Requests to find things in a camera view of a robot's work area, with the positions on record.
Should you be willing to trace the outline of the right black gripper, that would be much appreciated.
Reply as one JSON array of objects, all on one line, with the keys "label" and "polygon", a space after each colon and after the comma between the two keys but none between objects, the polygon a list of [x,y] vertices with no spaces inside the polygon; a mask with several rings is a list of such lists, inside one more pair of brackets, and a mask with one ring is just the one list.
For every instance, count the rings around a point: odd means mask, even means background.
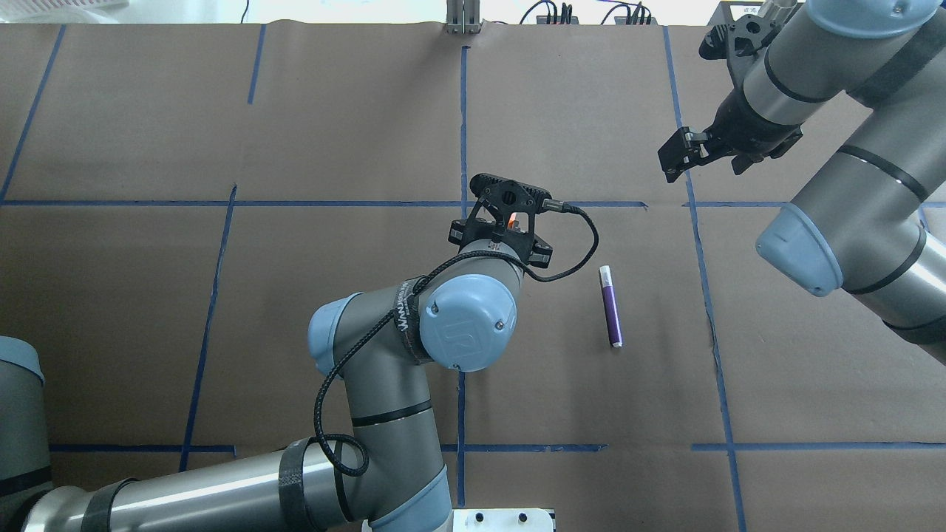
[{"label": "right black gripper", "polygon": [[781,125],[761,117],[750,107],[743,89],[733,89],[705,132],[681,127],[671,134],[658,149],[659,165],[668,184],[693,166],[729,156],[733,172],[740,175],[766,158],[787,154],[802,135],[800,124]]}]

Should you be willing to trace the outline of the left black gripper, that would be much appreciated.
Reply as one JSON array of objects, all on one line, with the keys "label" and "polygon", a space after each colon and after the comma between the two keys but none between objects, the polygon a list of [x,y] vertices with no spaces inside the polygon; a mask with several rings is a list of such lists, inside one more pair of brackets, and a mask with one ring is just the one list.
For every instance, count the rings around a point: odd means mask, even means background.
[{"label": "left black gripper", "polygon": [[497,251],[537,268],[548,268],[553,256],[553,247],[534,232],[506,229],[494,239],[494,222],[486,219],[454,219],[447,240],[458,245],[460,252]]}]

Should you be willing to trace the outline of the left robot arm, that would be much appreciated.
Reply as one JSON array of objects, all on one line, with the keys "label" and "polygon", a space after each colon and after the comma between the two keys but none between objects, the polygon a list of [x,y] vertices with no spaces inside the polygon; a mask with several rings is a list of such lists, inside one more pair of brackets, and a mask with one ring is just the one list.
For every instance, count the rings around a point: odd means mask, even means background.
[{"label": "left robot arm", "polygon": [[[423,363],[466,367],[422,347],[435,316],[487,287],[516,294],[521,261],[488,246],[493,222],[452,223],[460,258],[436,280],[355,293],[307,319],[301,300],[344,257],[312,253],[233,324],[229,352],[183,351],[208,273],[210,216],[194,210],[35,208],[2,217],[2,527],[41,531],[558,530],[560,505],[525,501],[452,509]],[[303,323],[314,363],[302,361]],[[74,469],[47,450],[108,428],[156,421],[185,434],[175,454],[243,460],[128,476],[98,491],[67,485]]]}]

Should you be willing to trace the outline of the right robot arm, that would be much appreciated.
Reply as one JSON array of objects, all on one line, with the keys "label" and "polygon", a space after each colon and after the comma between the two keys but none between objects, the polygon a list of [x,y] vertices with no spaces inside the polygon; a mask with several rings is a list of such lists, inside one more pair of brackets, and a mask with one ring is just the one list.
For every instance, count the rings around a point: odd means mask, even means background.
[{"label": "right robot arm", "polygon": [[767,1],[710,30],[733,88],[713,124],[659,149],[673,183],[731,159],[734,173],[787,154],[835,95],[871,110],[756,242],[818,297],[841,287],[902,340],[945,360],[944,245],[913,213],[944,182],[944,8],[939,1]]}]

